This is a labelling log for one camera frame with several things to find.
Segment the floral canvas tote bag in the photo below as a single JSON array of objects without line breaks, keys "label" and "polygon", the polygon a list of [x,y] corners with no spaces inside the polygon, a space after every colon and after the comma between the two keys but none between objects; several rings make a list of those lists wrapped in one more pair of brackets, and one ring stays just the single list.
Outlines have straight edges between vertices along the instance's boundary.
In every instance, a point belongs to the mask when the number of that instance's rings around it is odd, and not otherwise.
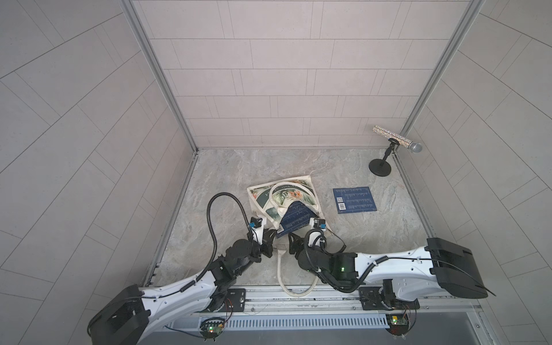
[{"label": "floral canvas tote bag", "polygon": [[[250,186],[247,188],[247,195],[255,215],[267,219],[264,226],[266,229],[278,231],[281,219],[294,201],[301,201],[311,207],[319,215],[318,218],[324,217],[319,197],[309,175]],[[307,225],[292,233],[301,235],[310,229]]]}]

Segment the dark blue book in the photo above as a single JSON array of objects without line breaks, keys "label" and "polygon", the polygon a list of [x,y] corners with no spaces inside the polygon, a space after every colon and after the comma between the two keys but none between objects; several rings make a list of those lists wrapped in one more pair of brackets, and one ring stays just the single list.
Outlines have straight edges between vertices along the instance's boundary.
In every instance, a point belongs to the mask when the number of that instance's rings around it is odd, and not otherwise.
[{"label": "dark blue book", "polygon": [[334,188],[338,214],[374,212],[377,207],[369,187]]}]

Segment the stack of dark blue books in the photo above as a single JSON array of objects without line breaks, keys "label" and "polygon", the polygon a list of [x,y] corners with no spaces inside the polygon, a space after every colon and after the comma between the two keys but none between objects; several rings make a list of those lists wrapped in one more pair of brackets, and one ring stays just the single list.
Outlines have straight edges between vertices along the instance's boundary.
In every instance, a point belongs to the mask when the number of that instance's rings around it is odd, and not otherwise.
[{"label": "stack of dark blue books", "polygon": [[276,237],[281,238],[303,227],[307,227],[311,218],[318,217],[319,215],[315,213],[311,207],[305,205],[301,201],[294,201],[290,204],[281,219]]}]

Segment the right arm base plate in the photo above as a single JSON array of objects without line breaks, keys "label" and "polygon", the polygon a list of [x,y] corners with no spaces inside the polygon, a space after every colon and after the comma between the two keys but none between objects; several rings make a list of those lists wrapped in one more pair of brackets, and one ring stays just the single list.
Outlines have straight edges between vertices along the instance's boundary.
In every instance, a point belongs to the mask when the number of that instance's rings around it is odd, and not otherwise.
[{"label": "right arm base plate", "polygon": [[384,287],[360,287],[358,291],[364,311],[414,311],[420,308],[418,300],[400,300],[393,290],[385,290]]}]

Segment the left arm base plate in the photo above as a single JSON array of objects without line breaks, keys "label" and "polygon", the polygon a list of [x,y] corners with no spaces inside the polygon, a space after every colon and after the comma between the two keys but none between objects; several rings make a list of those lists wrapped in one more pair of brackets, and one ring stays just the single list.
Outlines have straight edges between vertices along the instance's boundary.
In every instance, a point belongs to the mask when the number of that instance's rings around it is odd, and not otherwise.
[{"label": "left arm base plate", "polygon": [[245,300],[246,290],[244,288],[231,288],[213,295],[211,303],[204,311],[211,313],[243,312]]}]

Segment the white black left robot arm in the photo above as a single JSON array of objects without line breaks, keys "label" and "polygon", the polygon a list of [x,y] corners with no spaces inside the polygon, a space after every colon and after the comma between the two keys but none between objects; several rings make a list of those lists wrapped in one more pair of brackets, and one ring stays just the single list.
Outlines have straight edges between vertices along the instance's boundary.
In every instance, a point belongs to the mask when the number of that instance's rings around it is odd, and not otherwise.
[{"label": "white black left robot arm", "polygon": [[207,270],[162,287],[126,287],[90,321],[93,344],[138,344],[151,333],[193,313],[222,308],[228,290],[252,264],[270,257],[277,230],[253,229],[237,240]]}]

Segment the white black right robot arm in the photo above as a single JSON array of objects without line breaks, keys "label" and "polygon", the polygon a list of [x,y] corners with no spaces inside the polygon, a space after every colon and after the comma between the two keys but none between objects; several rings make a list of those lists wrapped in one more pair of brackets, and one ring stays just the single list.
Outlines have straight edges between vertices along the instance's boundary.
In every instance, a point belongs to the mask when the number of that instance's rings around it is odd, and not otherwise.
[{"label": "white black right robot arm", "polygon": [[389,254],[330,253],[326,237],[317,229],[304,237],[289,234],[288,239],[300,268],[341,293],[379,283],[392,298],[404,302],[440,292],[464,299],[491,295],[472,251],[445,239],[429,238],[424,247]]}]

